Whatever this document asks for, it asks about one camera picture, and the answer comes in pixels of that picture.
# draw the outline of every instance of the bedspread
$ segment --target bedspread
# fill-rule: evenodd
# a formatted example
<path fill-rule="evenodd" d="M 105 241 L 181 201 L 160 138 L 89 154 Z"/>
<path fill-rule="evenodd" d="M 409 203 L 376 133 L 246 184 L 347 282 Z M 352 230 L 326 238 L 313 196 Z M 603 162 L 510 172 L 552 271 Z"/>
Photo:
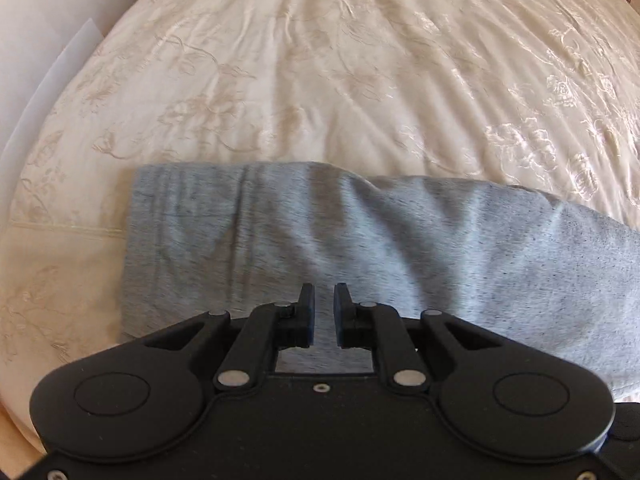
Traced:
<path fill-rule="evenodd" d="M 0 242 L 2 401 L 27 425 L 43 374 L 117 343 L 143 164 L 492 180 L 640 227 L 639 59 L 624 0 L 140 0 L 22 172 Z"/>

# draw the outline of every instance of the folded gray garment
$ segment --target folded gray garment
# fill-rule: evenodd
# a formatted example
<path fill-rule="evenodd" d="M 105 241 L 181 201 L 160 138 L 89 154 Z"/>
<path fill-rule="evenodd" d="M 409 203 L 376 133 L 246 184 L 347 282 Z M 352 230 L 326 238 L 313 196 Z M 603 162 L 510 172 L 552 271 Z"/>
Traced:
<path fill-rule="evenodd" d="M 206 310 L 246 316 L 316 286 L 316 344 L 279 370 L 362 371 L 335 343 L 334 284 L 402 316 L 427 307 L 583 365 L 617 397 L 640 383 L 640 234 L 537 191 L 316 163 L 147 166 L 134 184 L 124 332 Z"/>

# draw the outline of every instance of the bed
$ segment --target bed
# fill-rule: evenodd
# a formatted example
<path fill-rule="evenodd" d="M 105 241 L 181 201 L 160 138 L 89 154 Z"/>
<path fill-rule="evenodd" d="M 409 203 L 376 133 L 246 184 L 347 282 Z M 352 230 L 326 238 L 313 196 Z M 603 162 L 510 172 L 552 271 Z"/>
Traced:
<path fill-rule="evenodd" d="M 532 187 L 640 227 L 624 0 L 140 0 L 57 100 L 0 240 L 0 398 L 115 345 L 134 170 L 330 162 Z"/>

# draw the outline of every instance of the screw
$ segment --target screw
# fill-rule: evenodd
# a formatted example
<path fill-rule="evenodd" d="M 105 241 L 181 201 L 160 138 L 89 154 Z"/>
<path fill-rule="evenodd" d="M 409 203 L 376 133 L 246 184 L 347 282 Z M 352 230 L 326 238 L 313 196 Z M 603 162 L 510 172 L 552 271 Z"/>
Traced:
<path fill-rule="evenodd" d="M 249 382 L 249 374 L 242 370 L 226 370 L 218 375 L 218 382 L 223 386 L 229 386 L 230 388 L 237 388 L 238 386 L 244 386 Z"/>
<path fill-rule="evenodd" d="M 62 471 L 58 471 L 54 469 L 53 471 L 49 471 L 47 473 L 47 480 L 68 480 L 66 475 Z"/>
<path fill-rule="evenodd" d="M 329 386 L 328 384 L 324 384 L 324 383 L 314 384 L 314 391 L 317 394 L 327 394 L 329 393 L 330 389 L 331 389 L 331 386 Z"/>
<path fill-rule="evenodd" d="M 394 381 L 400 386 L 422 386 L 426 380 L 420 370 L 400 370 L 394 374 Z"/>

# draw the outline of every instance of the gray fabric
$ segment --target gray fabric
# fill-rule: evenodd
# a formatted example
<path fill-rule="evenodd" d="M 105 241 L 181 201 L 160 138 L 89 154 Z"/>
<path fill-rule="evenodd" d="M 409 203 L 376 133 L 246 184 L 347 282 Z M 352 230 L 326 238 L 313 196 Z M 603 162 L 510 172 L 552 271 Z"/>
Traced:
<path fill-rule="evenodd" d="M 147 166 L 132 194 L 124 331 L 205 310 L 245 316 L 317 287 L 316 346 L 282 370 L 369 369 L 335 345 L 332 290 L 427 308 L 594 370 L 640 381 L 640 234 L 541 192 L 489 182 L 369 178 L 326 164 Z"/>

